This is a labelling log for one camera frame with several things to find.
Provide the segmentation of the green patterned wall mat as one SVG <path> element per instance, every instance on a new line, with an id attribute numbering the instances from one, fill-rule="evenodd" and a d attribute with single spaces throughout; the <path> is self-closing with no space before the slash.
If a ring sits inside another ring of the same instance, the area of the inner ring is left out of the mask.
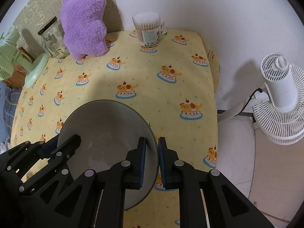
<path id="1" fill-rule="evenodd" d="M 124 30 L 116 0 L 106 1 L 103 21 L 107 32 Z M 17 46 L 24 48 L 33 58 L 43 53 L 38 31 L 52 17 L 60 18 L 62 3 L 63 0 L 29 0 L 22 5 L 21 12 L 11 26 L 20 33 Z"/>

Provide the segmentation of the glass jar black lid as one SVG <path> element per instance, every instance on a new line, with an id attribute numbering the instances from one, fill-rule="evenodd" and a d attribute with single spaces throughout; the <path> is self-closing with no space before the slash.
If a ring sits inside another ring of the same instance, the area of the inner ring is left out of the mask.
<path id="1" fill-rule="evenodd" d="M 41 46 L 51 58 L 63 59 L 70 52 L 63 42 L 64 31 L 56 16 L 46 22 L 37 33 L 41 37 Z"/>

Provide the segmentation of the green desk fan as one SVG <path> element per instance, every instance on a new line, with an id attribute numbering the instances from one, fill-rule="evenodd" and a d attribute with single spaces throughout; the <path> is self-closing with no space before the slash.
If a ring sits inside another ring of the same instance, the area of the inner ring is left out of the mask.
<path id="1" fill-rule="evenodd" d="M 17 48 L 20 33 L 11 28 L 4 38 L 1 38 L 1 81 L 13 76 L 14 66 L 20 64 L 26 70 L 25 87 L 30 88 L 42 74 L 49 55 L 39 55 L 33 63 L 30 58 Z"/>

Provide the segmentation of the purple plush toy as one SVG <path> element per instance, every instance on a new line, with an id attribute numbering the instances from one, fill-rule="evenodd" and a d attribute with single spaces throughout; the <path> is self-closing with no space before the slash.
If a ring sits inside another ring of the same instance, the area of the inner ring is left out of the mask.
<path id="1" fill-rule="evenodd" d="M 63 0 L 60 20 L 63 41 L 75 59 L 102 56 L 108 51 L 103 22 L 106 0 Z"/>

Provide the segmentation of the wooden bed headboard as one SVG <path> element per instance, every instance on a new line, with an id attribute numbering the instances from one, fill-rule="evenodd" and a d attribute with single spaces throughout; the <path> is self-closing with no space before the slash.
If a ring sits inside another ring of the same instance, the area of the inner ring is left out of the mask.
<path id="1" fill-rule="evenodd" d="M 22 52 L 22 57 L 24 59 L 33 63 L 34 58 L 23 47 L 19 47 L 18 50 Z M 25 83 L 26 73 L 26 69 L 24 69 L 20 64 L 14 65 L 13 75 L 10 78 L 5 79 L 3 82 L 10 87 L 17 89 L 22 88 Z"/>

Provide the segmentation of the white floor fan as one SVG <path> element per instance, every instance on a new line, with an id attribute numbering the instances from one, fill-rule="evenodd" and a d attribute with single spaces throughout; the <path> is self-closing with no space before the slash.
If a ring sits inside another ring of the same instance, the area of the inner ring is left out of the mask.
<path id="1" fill-rule="evenodd" d="M 218 115 L 223 123 L 250 109 L 258 127 L 278 145 L 303 138 L 303 70 L 278 52 L 266 55 L 260 65 L 257 88 L 234 107 Z"/>

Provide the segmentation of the cotton swab container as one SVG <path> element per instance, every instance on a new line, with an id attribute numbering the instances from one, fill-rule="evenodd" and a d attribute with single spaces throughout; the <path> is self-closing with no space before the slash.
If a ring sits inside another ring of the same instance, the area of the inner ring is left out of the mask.
<path id="1" fill-rule="evenodd" d="M 134 15 L 132 20 L 140 46 L 156 46 L 167 35 L 166 26 L 158 12 L 141 12 Z"/>

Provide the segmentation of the grey plaid pillow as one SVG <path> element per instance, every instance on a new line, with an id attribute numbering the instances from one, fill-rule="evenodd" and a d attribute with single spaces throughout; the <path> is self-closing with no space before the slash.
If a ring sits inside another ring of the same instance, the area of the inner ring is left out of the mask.
<path id="1" fill-rule="evenodd" d="M 10 87 L 1 81 L 1 143 L 11 138 L 14 115 L 21 90 Z"/>

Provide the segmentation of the yellow patterned tablecloth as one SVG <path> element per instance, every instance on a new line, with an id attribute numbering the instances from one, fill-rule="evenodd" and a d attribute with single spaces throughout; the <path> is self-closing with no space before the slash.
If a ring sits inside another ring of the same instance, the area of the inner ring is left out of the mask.
<path id="1" fill-rule="evenodd" d="M 139 46 L 133 33 L 108 35 L 101 57 L 51 59 L 17 102 L 12 141 L 45 141 L 67 118 L 95 100 L 114 100 L 137 111 L 155 140 L 194 168 L 209 171 L 217 159 L 214 61 L 199 34 L 170 31 L 157 46 Z"/>

